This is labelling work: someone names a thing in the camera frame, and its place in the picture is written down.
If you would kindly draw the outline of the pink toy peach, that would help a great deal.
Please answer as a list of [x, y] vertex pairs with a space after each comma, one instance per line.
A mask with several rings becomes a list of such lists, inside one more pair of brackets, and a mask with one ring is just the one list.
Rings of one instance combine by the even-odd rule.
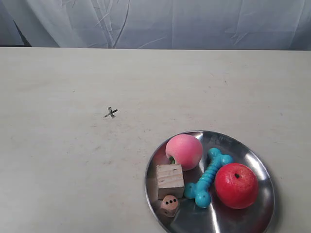
[[167, 158], [173, 158], [183, 171], [194, 169], [202, 159], [203, 146], [199, 139], [189, 134], [172, 137], [165, 148]]

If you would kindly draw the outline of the teal rubber bone toy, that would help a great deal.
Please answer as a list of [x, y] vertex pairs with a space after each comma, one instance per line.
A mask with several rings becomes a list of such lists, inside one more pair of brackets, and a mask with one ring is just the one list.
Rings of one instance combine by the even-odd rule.
[[207, 208], [211, 203], [211, 196], [208, 192], [218, 170], [230, 163], [233, 158], [228, 154], [222, 154], [218, 148], [211, 148], [208, 151], [210, 163], [197, 183], [187, 183], [184, 189], [184, 197], [194, 199], [200, 208]]

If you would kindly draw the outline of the light wooden cube block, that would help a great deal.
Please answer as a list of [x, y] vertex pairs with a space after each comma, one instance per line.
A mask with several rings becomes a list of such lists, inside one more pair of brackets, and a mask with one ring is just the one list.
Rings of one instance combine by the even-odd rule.
[[182, 198], [184, 194], [184, 177], [179, 164], [157, 165], [155, 171], [157, 198], [164, 199], [167, 195]]

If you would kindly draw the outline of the small wooden die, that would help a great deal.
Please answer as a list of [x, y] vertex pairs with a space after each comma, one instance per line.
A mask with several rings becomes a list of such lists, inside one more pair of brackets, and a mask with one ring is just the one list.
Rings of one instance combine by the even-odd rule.
[[178, 209], [178, 198], [173, 195], [166, 195], [160, 205], [160, 213], [167, 217], [175, 217]]

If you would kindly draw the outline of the red toy apple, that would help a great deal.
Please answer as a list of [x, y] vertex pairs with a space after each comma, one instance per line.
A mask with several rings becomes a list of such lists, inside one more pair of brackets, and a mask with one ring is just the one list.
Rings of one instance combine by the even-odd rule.
[[259, 191], [255, 173], [239, 163], [221, 167], [216, 173], [214, 186], [220, 201], [233, 209], [244, 209], [252, 205]]

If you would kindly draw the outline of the black cross table mark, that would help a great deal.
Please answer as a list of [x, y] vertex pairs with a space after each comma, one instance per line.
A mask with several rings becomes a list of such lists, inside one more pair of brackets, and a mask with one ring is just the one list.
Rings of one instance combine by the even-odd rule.
[[103, 118], [107, 118], [107, 117], [111, 117], [111, 118], [115, 118], [115, 113], [118, 111], [118, 109], [112, 109], [112, 107], [108, 107], [108, 113], [106, 115], [103, 116]]

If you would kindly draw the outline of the white fabric backdrop curtain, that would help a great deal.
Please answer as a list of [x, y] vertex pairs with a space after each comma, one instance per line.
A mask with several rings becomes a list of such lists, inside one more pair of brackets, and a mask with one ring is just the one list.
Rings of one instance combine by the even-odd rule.
[[310, 50], [308, 0], [3, 0], [0, 42], [32, 47]]

